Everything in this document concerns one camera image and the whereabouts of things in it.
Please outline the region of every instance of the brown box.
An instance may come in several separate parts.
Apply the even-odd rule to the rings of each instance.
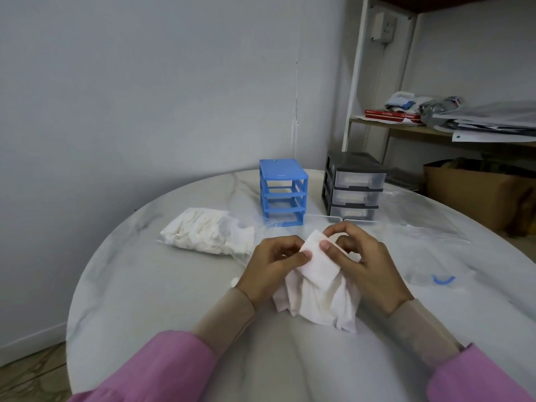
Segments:
[[[536,209],[536,172],[514,166],[508,167],[510,175],[483,172],[482,161],[467,159],[463,169],[442,167],[451,161],[424,165],[428,197],[492,231],[525,229],[526,234]]]

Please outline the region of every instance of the person's left hand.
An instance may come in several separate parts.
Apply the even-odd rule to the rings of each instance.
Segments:
[[[283,284],[290,271],[305,265],[311,251],[299,252],[303,240],[297,235],[265,238],[255,248],[236,288],[244,293],[258,309]]]

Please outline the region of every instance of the hand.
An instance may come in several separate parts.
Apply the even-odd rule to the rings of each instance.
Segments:
[[[299,252],[303,240],[297,235],[265,238],[255,248],[236,288],[251,301],[255,310],[270,299],[290,271],[305,265],[311,251]]]
[[[340,236],[337,245],[348,253],[360,254],[359,262],[352,261],[329,241],[322,241],[320,248],[352,279],[367,301],[390,316],[404,302],[414,299],[384,243],[347,221],[324,231],[328,237],[336,233],[348,234]]]

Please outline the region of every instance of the marble tabletop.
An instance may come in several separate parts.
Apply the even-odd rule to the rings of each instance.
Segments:
[[[308,214],[325,214],[323,171],[309,174]],[[258,217],[258,170],[215,176],[171,191],[121,223],[80,278],[67,324],[73,392],[94,388],[159,331],[190,330],[243,267],[158,243],[159,232],[188,207]],[[475,342],[536,396],[536,265],[466,216],[437,204],[471,241],[448,244],[477,273],[463,288],[409,285],[463,344]],[[396,245],[385,237],[388,248]],[[407,261],[392,250],[399,269]],[[430,373],[360,306],[357,334],[312,324],[272,304],[222,357],[205,401],[425,400]]]

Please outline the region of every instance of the person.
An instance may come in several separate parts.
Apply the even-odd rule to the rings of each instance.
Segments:
[[[348,253],[359,253],[359,262],[329,241],[322,241],[320,248],[432,368],[426,390],[430,401],[534,400],[476,345],[459,344],[414,299],[383,243],[348,222],[324,231],[328,237],[336,233],[346,233],[337,244]],[[272,297],[292,269],[309,261],[312,255],[300,252],[302,245],[298,236],[263,240],[236,287],[191,332],[158,333],[96,389],[75,394],[70,402],[197,401],[218,358],[252,321],[255,310]]]

